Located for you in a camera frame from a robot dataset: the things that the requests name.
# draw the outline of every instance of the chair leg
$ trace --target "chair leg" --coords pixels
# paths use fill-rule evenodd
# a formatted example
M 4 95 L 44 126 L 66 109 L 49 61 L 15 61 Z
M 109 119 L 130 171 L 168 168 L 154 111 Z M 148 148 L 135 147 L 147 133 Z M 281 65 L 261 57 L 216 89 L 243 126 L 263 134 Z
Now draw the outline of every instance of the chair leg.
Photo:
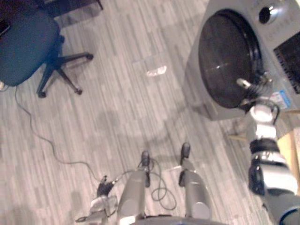
M 37 88 L 37 95 L 39 98 L 45 98 L 46 97 L 46 93 L 43 91 L 47 81 L 49 80 L 51 74 L 53 73 L 54 71 L 54 67 L 50 64 L 47 64 L 46 65 L 46 69 L 43 73 L 43 77 L 41 79 L 41 82 L 39 83 L 38 85 L 38 88 Z
M 58 68 L 56 70 L 59 73 L 59 75 L 65 80 L 65 82 L 67 82 L 67 84 L 75 91 L 76 94 L 78 94 L 78 95 L 82 94 L 83 91 L 79 88 L 76 88 L 75 85 L 73 85 L 71 80 L 67 77 L 67 75 L 61 68 Z
M 101 0 L 97 0 L 97 2 L 98 2 L 98 4 L 99 4 L 99 6 L 100 6 L 100 9 L 103 10 L 103 6 L 102 6 L 102 4 L 101 4 Z
M 94 58 L 94 56 L 88 52 L 83 52 L 83 53 L 79 53 L 79 54 L 74 54 L 74 55 L 68 55 L 68 56 L 62 56 L 58 58 L 58 61 L 61 64 L 76 60 L 76 59 L 80 59 L 80 58 L 87 58 L 88 60 L 92 60 Z

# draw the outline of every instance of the chair base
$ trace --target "chair base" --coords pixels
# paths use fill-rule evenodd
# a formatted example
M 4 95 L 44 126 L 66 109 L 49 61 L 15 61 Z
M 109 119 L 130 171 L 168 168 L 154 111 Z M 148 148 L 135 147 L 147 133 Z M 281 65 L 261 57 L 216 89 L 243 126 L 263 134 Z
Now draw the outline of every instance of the chair base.
M 64 37 L 60 36 L 60 45 L 64 42 Z M 82 94 L 82 90 L 75 87 L 75 85 L 71 82 L 65 72 L 61 69 L 61 66 L 67 62 L 71 62 L 80 58 L 86 58 L 87 60 L 92 60 L 94 56 L 88 52 L 83 52 L 79 54 L 62 56 L 58 57 L 58 51 L 55 49 L 52 54 L 50 54 L 49 59 L 46 61 L 46 69 L 43 73 L 42 80 L 37 88 L 37 95 L 39 98 L 45 98 L 46 92 L 43 91 L 47 81 L 51 77 L 54 70 L 58 72 L 58 74 L 64 79 L 64 81 L 74 90 L 74 92 L 78 95 Z

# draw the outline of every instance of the black cable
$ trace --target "black cable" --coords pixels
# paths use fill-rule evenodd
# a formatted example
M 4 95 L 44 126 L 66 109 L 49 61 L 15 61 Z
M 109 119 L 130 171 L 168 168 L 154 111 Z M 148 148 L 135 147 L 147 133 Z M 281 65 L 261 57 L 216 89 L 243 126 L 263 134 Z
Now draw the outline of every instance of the black cable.
M 95 174 L 94 174 L 94 172 L 93 172 L 91 166 L 90 166 L 87 162 L 84 162 L 84 161 L 65 162 L 65 161 L 63 161 L 63 160 L 61 160 L 61 159 L 59 159 L 59 158 L 57 157 L 56 151 L 55 151 L 55 147 L 54 147 L 54 143 L 53 143 L 52 141 L 48 140 L 47 138 L 45 138 L 45 137 L 39 135 L 37 132 L 34 131 L 33 126 L 32 126 L 32 114 L 31 114 L 27 109 L 25 109 L 25 108 L 18 102 L 18 100 L 17 100 L 17 90 L 18 90 L 18 86 L 16 86 L 16 88 L 15 88 L 15 102 L 17 103 L 18 107 L 21 108 L 24 112 L 26 112 L 26 114 L 29 116 L 29 118 L 30 118 L 30 128 L 31 128 L 31 131 L 32 131 L 33 135 L 36 136 L 37 138 L 39 138 L 39 139 L 45 141 L 45 142 L 48 142 L 48 143 L 51 145 L 51 148 L 52 148 L 52 154 L 53 154 L 54 158 L 56 159 L 56 161 L 58 161 L 58 162 L 61 163 L 61 164 L 65 164 L 65 165 L 75 165 L 75 164 L 82 164 L 82 165 L 85 165 L 85 166 L 88 168 L 89 172 L 91 173 L 92 177 L 93 177 L 96 181 L 100 182 L 100 180 L 95 176 Z
M 142 162 L 143 161 L 140 161 L 140 163 L 138 164 L 137 167 L 140 167 L 141 164 L 142 164 Z M 166 182 L 165 182 L 164 178 L 162 178 L 161 166 L 160 166 L 159 162 L 157 160 L 153 159 L 153 158 L 150 158 L 150 162 L 152 163 L 152 166 L 149 166 L 149 172 L 150 172 L 150 174 L 157 176 L 158 179 L 159 179 L 158 187 L 155 188 L 151 192 L 151 198 L 152 198 L 153 201 L 159 202 L 160 206 L 163 209 L 172 211 L 172 210 L 174 210 L 177 207 L 177 201 L 176 201 L 175 195 L 173 194 L 173 192 L 170 189 L 167 188 Z M 154 163 L 157 164 L 157 166 L 158 166 L 158 171 L 159 171 L 158 173 L 153 172 Z M 125 175 L 127 173 L 132 173 L 134 171 L 136 171 L 136 170 L 127 170 L 127 171 L 121 173 L 120 175 L 118 175 L 114 180 L 117 182 L 117 181 L 119 181 L 123 177 L 123 175 Z M 163 203 L 162 203 L 162 200 L 166 197 L 167 193 L 169 193 L 172 196 L 173 200 L 174 200 L 174 206 L 172 206 L 170 208 L 164 206 Z
M 153 158 L 151 158 L 150 160 L 157 164 L 158 170 L 159 170 L 158 174 L 155 173 L 155 172 L 152 172 L 152 171 L 150 172 L 150 174 L 156 175 L 159 178 L 158 187 L 151 192 L 151 197 L 154 201 L 159 202 L 160 206 L 163 209 L 170 210 L 170 211 L 174 210 L 177 207 L 177 201 L 176 201 L 175 195 L 173 194 L 173 192 L 170 189 L 167 188 L 165 180 L 162 178 L 161 166 L 160 166 L 159 162 L 157 160 L 153 159 Z M 160 197 L 160 192 L 162 190 L 164 190 L 165 192 L 164 192 L 163 196 Z M 165 196 L 167 195 L 168 192 L 170 193 L 170 195 L 172 196 L 172 198 L 174 200 L 174 206 L 170 207 L 170 208 L 164 206 L 163 203 L 162 203 L 162 200 L 165 198 Z
M 274 121 L 273 121 L 273 125 L 276 124 L 276 121 L 277 121 L 277 119 L 278 119 L 278 117 L 279 117 L 279 115 L 280 115 L 280 107 L 279 107 L 279 105 L 277 105 L 277 104 L 274 103 L 274 107 L 276 108 L 277 112 L 276 112 L 275 119 L 274 119 Z

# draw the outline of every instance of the chair seat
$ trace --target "chair seat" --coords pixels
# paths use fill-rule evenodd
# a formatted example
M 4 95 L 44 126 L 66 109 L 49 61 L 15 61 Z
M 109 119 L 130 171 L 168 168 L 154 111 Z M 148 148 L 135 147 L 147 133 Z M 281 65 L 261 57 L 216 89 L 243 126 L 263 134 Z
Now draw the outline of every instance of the chair seat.
M 16 86 L 45 62 L 59 38 L 60 29 L 53 18 L 39 9 L 27 8 L 7 20 L 11 28 L 0 37 L 0 80 Z

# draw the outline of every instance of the chair wheel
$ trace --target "chair wheel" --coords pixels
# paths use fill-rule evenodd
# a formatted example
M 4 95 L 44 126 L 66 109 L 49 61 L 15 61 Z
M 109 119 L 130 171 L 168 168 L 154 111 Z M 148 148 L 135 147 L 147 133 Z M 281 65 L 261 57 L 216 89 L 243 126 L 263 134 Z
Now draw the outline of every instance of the chair wheel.
M 81 94 L 83 93 L 83 90 L 77 89 L 77 90 L 75 91 L 75 93 L 76 93 L 77 95 L 81 95 Z
M 60 35 L 60 42 L 61 42 L 61 43 L 64 43 L 64 42 L 65 42 L 65 37 L 62 36 L 62 35 Z
M 39 98 L 45 98 L 46 97 L 46 92 L 42 91 L 42 92 L 38 93 L 37 96 Z
M 88 54 L 88 55 L 86 56 L 86 58 L 87 58 L 88 60 L 92 60 L 92 59 L 94 58 L 94 55 Z

